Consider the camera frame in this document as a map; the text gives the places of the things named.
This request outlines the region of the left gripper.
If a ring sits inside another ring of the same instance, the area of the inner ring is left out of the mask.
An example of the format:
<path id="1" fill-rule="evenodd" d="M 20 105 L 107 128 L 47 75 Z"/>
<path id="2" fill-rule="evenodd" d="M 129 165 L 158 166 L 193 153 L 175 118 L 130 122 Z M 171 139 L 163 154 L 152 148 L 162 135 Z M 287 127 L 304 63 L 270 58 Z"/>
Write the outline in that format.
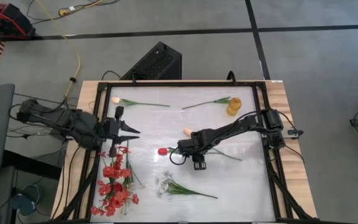
<path id="1" fill-rule="evenodd" d="M 118 106 L 115 109 L 115 114 L 113 118 L 106 118 L 105 121 L 102 124 L 103 127 L 103 133 L 102 137 L 103 139 L 111 139 L 111 147 L 109 150 L 109 157 L 115 157 L 117 154 L 116 146 L 120 145 L 123 142 L 137 139 L 138 136 L 120 136 L 119 132 L 120 130 L 130 132 L 130 133 L 136 133 L 140 134 L 140 131 L 131 128 L 128 126 L 125 121 L 122 120 L 122 116 L 124 114 L 124 107 Z"/>

